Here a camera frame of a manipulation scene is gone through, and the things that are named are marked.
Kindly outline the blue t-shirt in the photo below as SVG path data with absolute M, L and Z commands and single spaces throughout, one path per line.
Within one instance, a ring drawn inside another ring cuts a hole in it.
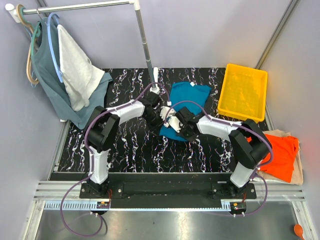
M 197 85 L 192 82 L 176 82 L 172 85 L 170 92 L 170 100 L 172 105 L 181 101 L 192 101 L 204 108 L 205 103 L 211 93 L 212 88 L 208 85 Z M 187 142 L 186 139 L 177 135 L 177 132 L 165 126 L 162 126 L 159 132 L 160 136 L 168 139 Z

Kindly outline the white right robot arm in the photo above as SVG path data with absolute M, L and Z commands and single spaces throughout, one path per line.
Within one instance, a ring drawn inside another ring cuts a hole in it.
M 239 198 L 245 192 L 245 185 L 265 157 L 273 156 L 272 145 L 257 123 L 251 119 L 228 121 L 205 113 L 198 115 L 186 107 L 168 118 L 168 124 L 185 140 L 192 142 L 199 135 L 211 135 L 231 143 L 233 156 L 237 161 L 227 185 L 228 195 Z

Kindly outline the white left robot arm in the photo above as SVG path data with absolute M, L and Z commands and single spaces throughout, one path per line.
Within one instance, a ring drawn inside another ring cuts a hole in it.
M 97 198 L 103 198 L 108 193 L 104 183 L 108 178 L 108 154 L 113 146 L 119 125 L 142 117 L 151 133 L 160 133 L 163 120 L 160 117 L 158 94 L 150 92 L 137 100 L 130 100 L 122 105 L 104 108 L 97 106 L 85 127 L 85 146 L 91 158 L 89 174 L 85 179 L 91 185 L 90 192 Z

